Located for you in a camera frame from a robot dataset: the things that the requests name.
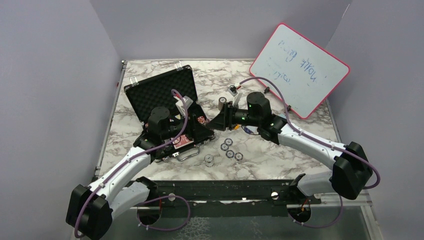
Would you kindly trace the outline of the red playing card deck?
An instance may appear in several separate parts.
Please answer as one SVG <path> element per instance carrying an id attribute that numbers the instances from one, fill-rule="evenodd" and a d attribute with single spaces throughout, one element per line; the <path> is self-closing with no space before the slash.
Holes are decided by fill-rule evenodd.
<path id="1" fill-rule="evenodd" d="M 182 134 L 173 142 L 173 147 L 175 149 L 180 149 L 193 143 L 193 140 L 189 139 L 185 134 Z"/>

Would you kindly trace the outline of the brown 100 chip stack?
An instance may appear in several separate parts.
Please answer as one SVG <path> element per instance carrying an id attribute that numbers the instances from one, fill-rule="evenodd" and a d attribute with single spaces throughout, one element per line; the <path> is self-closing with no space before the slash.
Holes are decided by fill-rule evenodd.
<path id="1" fill-rule="evenodd" d="M 226 103 L 227 103 L 227 99 L 223 96 L 220 97 L 218 99 L 218 110 L 221 111 L 225 107 Z"/>

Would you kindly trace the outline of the dark blue small blind button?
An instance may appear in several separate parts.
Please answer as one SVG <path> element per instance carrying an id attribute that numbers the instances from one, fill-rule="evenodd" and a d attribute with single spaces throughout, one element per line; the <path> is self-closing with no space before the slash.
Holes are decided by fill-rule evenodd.
<path id="1" fill-rule="evenodd" d="M 244 130 L 245 133 L 249 135 L 255 135 L 255 133 L 251 129 L 249 129 L 247 126 L 243 126 L 242 129 Z"/>

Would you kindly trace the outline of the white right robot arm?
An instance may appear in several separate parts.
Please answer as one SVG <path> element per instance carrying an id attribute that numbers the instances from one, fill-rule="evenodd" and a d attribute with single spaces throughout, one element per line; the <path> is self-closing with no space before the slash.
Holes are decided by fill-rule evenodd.
<path id="1" fill-rule="evenodd" d="M 326 172 L 296 177 L 288 190 L 292 202 L 300 204 L 310 196 L 324 193 L 355 200 L 365 189 L 373 171 L 360 144 L 346 145 L 304 131 L 286 117 L 274 114 L 261 92 L 250 93 L 246 100 L 247 109 L 225 103 L 207 127 L 218 131 L 232 130 L 236 125 L 256 127 L 263 139 L 300 151 L 328 167 Z"/>

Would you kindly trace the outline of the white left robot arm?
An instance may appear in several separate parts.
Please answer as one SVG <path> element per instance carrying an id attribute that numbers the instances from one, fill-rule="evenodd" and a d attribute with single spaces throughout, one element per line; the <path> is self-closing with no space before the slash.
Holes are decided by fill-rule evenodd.
<path id="1" fill-rule="evenodd" d="M 65 221 L 74 228 L 74 236 L 101 239 L 116 217 L 138 204 L 153 206 L 153 212 L 141 222 L 150 228 L 161 213 L 163 197 L 157 183 L 136 178 L 136 174 L 155 160 L 211 140 L 214 132 L 207 122 L 199 106 L 176 111 L 159 106 L 149 111 L 141 135 L 126 155 L 103 176 L 71 192 Z"/>

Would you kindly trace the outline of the black poker set case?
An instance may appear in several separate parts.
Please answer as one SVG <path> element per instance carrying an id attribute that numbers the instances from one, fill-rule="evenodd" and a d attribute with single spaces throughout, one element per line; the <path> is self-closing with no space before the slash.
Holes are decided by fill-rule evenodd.
<path id="1" fill-rule="evenodd" d="M 142 122 L 141 135 L 133 143 L 134 147 L 148 150 L 159 147 L 150 152 L 152 160 L 162 160 L 172 157 L 174 154 L 181 154 L 190 149 L 196 148 L 215 138 L 201 143 L 192 143 L 179 149 L 175 149 L 173 142 L 181 135 L 187 136 L 187 126 L 189 121 L 198 121 L 197 118 L 203 116 L 208 122 L 208 118 L 202 107 L 198 104 L 198 94 L 196 90 L 193 70 L 190 65 L 184 65 L 176 69 L 149 77 L 145 80 L 126 85 L 124 93 L 127 96 L 139 121 Z M 183 100 L 188 96 L 193 100 L 192 105 L 186 110 L 185 116 L 181 115 L 175 103 L 178 101 L 174 97 L 178 96 Z M 166 107 L 170 115 L 178 120 L 184 120 L 183 127 L 176 137 L 166 141 L 152 141 L 148 139 L 147 126 L 148 118 L 156 107 Z"/>

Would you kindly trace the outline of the red green chip row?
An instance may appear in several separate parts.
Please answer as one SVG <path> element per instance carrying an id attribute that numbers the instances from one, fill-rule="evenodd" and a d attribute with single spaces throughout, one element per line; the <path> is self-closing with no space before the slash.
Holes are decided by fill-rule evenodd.
<path id="1" fill-rule="evenodd" d="M 206 118 L 205 118 L 204 116 L 199 116 L 199 117 L 197 118 L 197 121 L 198 121 L 200 124 L 202 124 L 202 125 L 206 125 L 206 124 L 207 124 L 207 120 L 206 120 Z"/>

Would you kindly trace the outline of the blue 10 chip upper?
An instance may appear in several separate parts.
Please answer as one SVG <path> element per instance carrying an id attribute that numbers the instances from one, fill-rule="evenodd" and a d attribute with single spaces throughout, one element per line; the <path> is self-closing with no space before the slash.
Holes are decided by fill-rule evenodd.
<path id="1" fill-rule="evenodd" d="M 232 146 L 233 145 L 233 140 L 231 138 L 226 138 L 224 140 L 224 144 L 227 146 Z"/>

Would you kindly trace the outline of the blue 10 chip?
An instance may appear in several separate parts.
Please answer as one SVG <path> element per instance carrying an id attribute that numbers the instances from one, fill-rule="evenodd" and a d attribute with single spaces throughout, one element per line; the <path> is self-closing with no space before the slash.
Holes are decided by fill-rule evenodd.
<path id="1" fill-rule="evenodd" d="M 240 152 L 237 152 L 237 153 L 234 155 L 234 159 L 235 159 L 236 161 L 241 161 L 243 158 L 244 158 L 244 156 L 243 156 L 243 154 L 242 154 L 242 153 L 240 153 Z"/>
<path id="2" fill-rule="evenodd" d="M 231 138 L 226 138 L 224 140 L 224 144 L 227 146 L 232 146 L 233 145 L 233 140 Z"/>
<path id="3" fill-rule="evenodd" d="M 227 150 L 225 152 L 225 156 L 229 159 L 233 158 L 235 156 L 235 152 L 233 150 Z"/>
<path id="4" fill-rule="evenodd" d="M 222 143 L 220 148 L 221 148 L 222 151 L 225 151 L 225 152 L 230 150 L 230 146 L 227 145 L 226 143 Z"/>

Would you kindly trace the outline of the blue 10 chip left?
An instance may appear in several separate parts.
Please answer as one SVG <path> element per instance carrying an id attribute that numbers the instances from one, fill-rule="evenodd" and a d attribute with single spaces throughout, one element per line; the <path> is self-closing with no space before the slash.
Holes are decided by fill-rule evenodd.
<path id="1" fill-rule="evenodd" d="M 227 145 L 226 143 L 222 143 L 220 148 L 221 148 L 222 151 L 225 151 L 225 152 L 230 150 L 230 146 Z"/>

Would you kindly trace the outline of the blue 10 chip lower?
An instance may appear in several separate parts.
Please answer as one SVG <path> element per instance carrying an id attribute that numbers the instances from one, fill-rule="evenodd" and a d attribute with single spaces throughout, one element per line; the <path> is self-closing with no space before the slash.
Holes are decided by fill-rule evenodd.
<path id="1" fill-rule="evenodd" d="M 227 150 L 225 152 L 225 156 L 229 159 L 233 158 L 235 156 L 235 152 L 233 150 Z"/>

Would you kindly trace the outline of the blue 10 chip right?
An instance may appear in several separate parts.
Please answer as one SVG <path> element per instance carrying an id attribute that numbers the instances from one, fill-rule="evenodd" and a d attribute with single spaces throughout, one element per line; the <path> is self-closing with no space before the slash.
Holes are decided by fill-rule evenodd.
<path id="1" fill-rule="evenodd" d="M 235 159 L 236 161 L 241 161 L 243 158 L 244 158 L 244 156 L 243 156 L 243 154 L 242 154 L 242 153 L 240 153 L 240 152 L 237 152 L 237 153 L 234 155 L 234 159 Z"/>

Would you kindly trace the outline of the light blue whiteboard eraser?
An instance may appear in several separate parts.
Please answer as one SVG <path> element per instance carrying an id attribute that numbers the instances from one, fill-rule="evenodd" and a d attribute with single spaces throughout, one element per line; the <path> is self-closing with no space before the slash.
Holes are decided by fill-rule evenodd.
<path id="1" fill-rule="evenodd" d="M 286 115 L 285 115 L 285 114 L 283 114 L 283 113 L 282 113 L 282 114 L 279 114 L 278 116 L 279 116 L 279 117 L 281 117 L 281 118 L 284 118 L 284 119 L 286 119 L 286 118 L 287 118 L 287 117 L 286 117 Z"/>

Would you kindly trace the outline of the pink framed whiteboard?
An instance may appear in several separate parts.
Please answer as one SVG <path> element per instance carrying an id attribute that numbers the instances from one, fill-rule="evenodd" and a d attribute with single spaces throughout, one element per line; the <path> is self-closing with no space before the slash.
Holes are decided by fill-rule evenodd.
<path id="1" fill-rule="evenodd" d="M 350 67 L 292 27 L 280 23 L 249 68 L 272 94 L 307 119 L 350 73 Z"/>

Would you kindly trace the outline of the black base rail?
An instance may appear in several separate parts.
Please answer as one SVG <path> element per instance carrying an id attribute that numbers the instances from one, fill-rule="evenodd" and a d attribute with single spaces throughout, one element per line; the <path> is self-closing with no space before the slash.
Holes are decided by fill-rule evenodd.
<path id="1" fill-rule="evenodd" d="M 140 177 L 118 191 L 108 206 L 113 218 L 130 208 L 147 219 L 156 217 L 301 217 L 325 198 L 304 196 L 292 180 L 158 180 Z"/>

